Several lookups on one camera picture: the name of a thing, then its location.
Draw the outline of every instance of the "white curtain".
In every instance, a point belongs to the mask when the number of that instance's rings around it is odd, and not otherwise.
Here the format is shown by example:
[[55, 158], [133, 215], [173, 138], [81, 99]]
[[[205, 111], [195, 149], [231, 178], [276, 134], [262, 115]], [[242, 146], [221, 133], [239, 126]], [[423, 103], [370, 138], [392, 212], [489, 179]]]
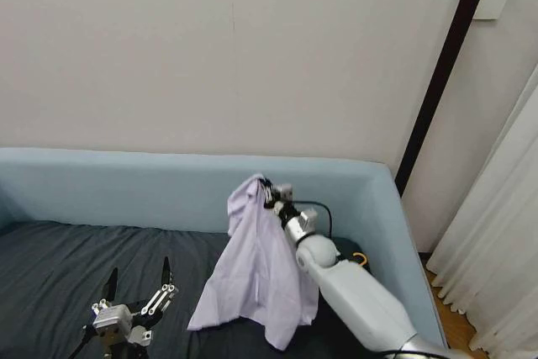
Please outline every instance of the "white curtain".
[[427, 267], [471, 349], [538, 357], [538, 66]]

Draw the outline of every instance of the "black wire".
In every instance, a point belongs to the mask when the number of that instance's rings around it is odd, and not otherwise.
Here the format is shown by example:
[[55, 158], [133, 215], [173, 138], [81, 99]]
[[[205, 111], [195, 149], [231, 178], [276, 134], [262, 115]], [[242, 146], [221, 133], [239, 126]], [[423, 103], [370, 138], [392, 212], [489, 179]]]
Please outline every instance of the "black wire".
[[450, 359], [447, 356], [439, 355], [437, 353], [421, 352], [421, 351], [381, 351], [376, 352], [375, 357], [386, 357], [388, 355], [418, 355], [428, 357], [430, 359]]
[[316, 205], [325, 209], [327, 211], [327, 214], [329, 215], [329, 238], [333, 238], [333, 215], [327, 205], [317, 201], [296, 201], [295, 199], [293, 200], [293, 203], [297, 203], [300, 205]]

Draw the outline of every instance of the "fabric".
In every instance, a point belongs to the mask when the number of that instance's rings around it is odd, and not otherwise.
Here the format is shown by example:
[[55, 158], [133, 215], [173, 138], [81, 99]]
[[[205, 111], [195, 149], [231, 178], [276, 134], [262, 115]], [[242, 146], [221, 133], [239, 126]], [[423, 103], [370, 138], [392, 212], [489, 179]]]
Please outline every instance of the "fabric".
[[[324, 303], [311, 326], [299, 327], [285, 352], [267, 344], [264, 328], [249, 319], [186, 331], [203, 285], [229, 237], [224, 233], [27, 222], [0, 230], [0, 357], [67, 358], [92, 318], [91, 304], [114, 267], [116, 304], [149, 298], [161, 283], [164, 256], [178, 294], [153, 331], [151, 359], [336, 359], [371, 356]], [[335, 238], [345, 256], [360, 251]], [[77, 359], [103, 357], [91, 341]]]
[[249, 178], [228, 199], [231, 239], [187, 328], [245, 317], [265, 325], [267, 341], [284, 350], [297, 327], [315, 318], [318, 286], [298, 269], [280, 220], [263, 207], [261, 178]]
[[538, 356], [538, 67], [427, 267], [494, 359]]

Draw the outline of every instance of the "dark gray bed sheet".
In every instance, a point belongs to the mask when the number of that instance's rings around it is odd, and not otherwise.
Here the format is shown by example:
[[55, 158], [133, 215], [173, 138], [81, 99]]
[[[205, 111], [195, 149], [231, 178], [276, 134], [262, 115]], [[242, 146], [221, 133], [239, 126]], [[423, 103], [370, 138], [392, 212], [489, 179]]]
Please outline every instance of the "dark gray bed sheet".
[[[321, 301], [312, 326], [299, 327], [285, 352], [266, 343], [263, 327], [238, 319], [199, 332], [186, 331], [203, 285], [228, 242], [226, 234], [54, 222], [12, 224], [0, 230], [0, 358], [66, 358], [92, 318], [114, 267], [116, 303], [149, 298], [160, 286], [169, 256], [179, 294], [153, 329], [150, 358], [368, 357], [364, 348]], [[357, 246], [344, 239], [342, 252]], [[103, 357], [90, 342], [80, 358]]]

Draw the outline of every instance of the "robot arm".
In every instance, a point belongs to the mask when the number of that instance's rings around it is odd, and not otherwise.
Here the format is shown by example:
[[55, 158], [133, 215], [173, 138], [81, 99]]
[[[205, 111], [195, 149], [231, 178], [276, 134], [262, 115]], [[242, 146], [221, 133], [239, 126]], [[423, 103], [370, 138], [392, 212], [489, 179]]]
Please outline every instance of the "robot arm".
[[297, 249], [299, 267], [318, 283], [329, 306], [367, 349], [400, 351], [395, 357], [406, 359], [424, 358], [419, 352], [448, 359], [469, 357], [420, 338], [405, 307], [376, 278], [355, 262], [341, 259], [331, 239], [315, 234], [317, 214], [313, 209], [299, 212], [293, 207], [291, 185], [273, 187], [267, 182], [264, 186], [266, 208], [281, 219]]

